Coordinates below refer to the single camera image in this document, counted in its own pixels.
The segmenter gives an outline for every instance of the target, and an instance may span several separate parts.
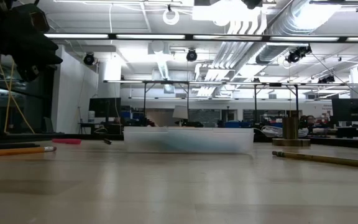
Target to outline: wire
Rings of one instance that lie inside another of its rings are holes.
[[[5,82],[6,88],[8,89],[9,97],[12,98],[13,102],[14,102],[15,105],[16,105],[17,110],[18,110],[19,113],[22,115],[22,118],[23,118],[24,122],[25,122],[25,123],[27,124],[27,126],[30,128],[30,130],[32,131],[32,133],[35,134],[34,130],[31,128],[30,124],[27,122],[27,120],[26,120],[24,114],[22,113],[22,110],[20,110],[20,107],[19,107],[19,105],[17,104],[15,98],[12,96],[11,89],[9,88],[9,85],[7,84],[6,77],[5,77],[5,73],[4,73],[4,70],[2,69],[1,62],[0,62],[0,70],[1,70],[2,76],[4,77],[4,82]]]
[[[127,7],[125,5],[122,5],[122,4],[116,4],[116,6],[118,7],[123,7],[124,9],[129,9],[129,10],[133,10],[133,11],[140,11],[140,12],[158,12],[158,11],[165,11],[166,9],[145,9],[145,10],[142,10],[142,9],[134,9],[134,8],[131,8],[131,7]]]
[[[12,79],[13,79],[13,68],[15,66],[15,63],[12,63],[12,68],[11,68],[11,79],[9,80],[9,89],[12,89]],[[7,117],[9,115],[9,105],[11,104],[11,97],[7,98],[7,106],[6,106],[6,114],[5,114],[5,128],[4,128],[4,132],[6,133],[6,128],[7,128]]]
[[[180,10],[180,9],[177,9],[178,12],[181,12],[183,14],[186,14],[186,15],[189,15],[189,16],[192,16],[193,14],[192,13],[189,13],[189,12],[186,12],[184,10]]]
[[[112,24],[111,24],[111,8],[112,8],[112,4],[110,5],[110,8],[109,8],[110,33],[112,34]]]
[[[352,87],[350,87],[346,82],[344,82],[343,80],[341,80],[337,75],[335,75],[322,61],[320,61],[320,59],[318,57],[316,57],[314,55],[313,52],[310,52],[316,59],[317,61],[322,65],[324,66],[329,72],[331,75],[335,76],[339,81],[341,81],[345,86],[347,86],[349,89],[351,89],[353,92],[357,93],[358,94],[358,91],[355,91]]]

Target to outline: metal pole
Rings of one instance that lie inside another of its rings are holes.
[[[296,115],[298,116],[299,119],[299,97],[298,97],[298,85],[295,85],[295,97],[296,97]]]
[[[256,123],[257,117],[256,117],[256,113],[257,113],[257,106],[256,106],[256,85],[254,85],[254,98],[255,98],[255,110],[254,110],[254,123]]]
[[[146,127],[146,85],[147,83],[144,83],[144,97],[143,97],[143,118],[144,118],[144,126]]]
[[[190,113],[189,113],[189,94],[190,94],[190,83],[187,83],[187,121],[190,121]]]

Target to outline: black device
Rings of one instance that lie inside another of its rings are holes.
[[[85,57],[84,57],[84,64],[85,65],[94,65],[96,63],[96,60],[94,58],[94,53],[93,52],[88,52],[86,53]]]
[[[13,7],[13,0],[0,0],[0,54],[12,55],[27,82],[42,75],[47,65],[63,62],[55,55],[58,45],[44,35],[49,24],[38,2]]]
[[[95,118],[120,117],[121,98],[91,98],[89,100],[89,110],[94,111]]]
[[[358,99],[332,99],[336,121],[358,121]]]
[[[307,47],[297,47],[290,50],[290,53],[286,57],[286,61],[289,63],[295,63],[306,56],[306,54],[312,53],[310,45]]]
[[[186,59],[188,62],[194,62],[197,60],[197,53],[195,49],[190,49],[187,53]]]

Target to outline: table surface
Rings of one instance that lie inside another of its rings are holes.
[[[0,223],[358,223],[358,168],[272,150],[358,159],[358,149],[255,143],[249,154],[125,152],[123,142],[0,157]]]

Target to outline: wall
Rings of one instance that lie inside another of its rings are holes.
[[[80,113],[84,122],[88,120],[90,98],[97,93],[98,74],[69,55],[64,46],[59,46],[57,55],[63,63],[53,81],[52,124],[56,132],[76,134]]]

